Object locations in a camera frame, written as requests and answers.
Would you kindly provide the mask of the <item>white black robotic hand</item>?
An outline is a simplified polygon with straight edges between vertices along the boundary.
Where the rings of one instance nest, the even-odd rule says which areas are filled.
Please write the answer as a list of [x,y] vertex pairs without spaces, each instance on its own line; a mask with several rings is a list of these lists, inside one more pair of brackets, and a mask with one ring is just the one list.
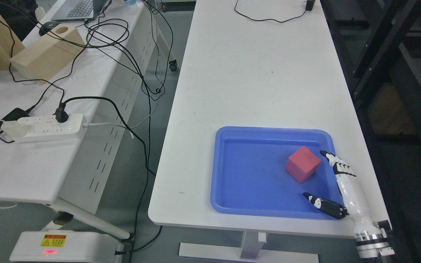
[[311,193],[303,193],[303,196],[316,209],[335,219],[340,220],[349,216],[354,223],[354,233],[378,233],[379,230],[371,218],[371,210],[365,192],[351,167],[333,153],[321,150],[320,154],[333,167],[344,204],[341,205],[334,201],[322,199]]

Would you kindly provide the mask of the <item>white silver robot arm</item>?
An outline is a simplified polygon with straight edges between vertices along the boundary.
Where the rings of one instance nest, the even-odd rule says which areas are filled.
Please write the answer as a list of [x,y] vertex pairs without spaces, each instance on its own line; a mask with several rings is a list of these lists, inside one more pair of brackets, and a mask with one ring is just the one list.
[[379,233],[361,232],[356,235],[356,249],[361,263],[396,263],[397,259],[388,237],[392,233],[388,220],[379,222]]

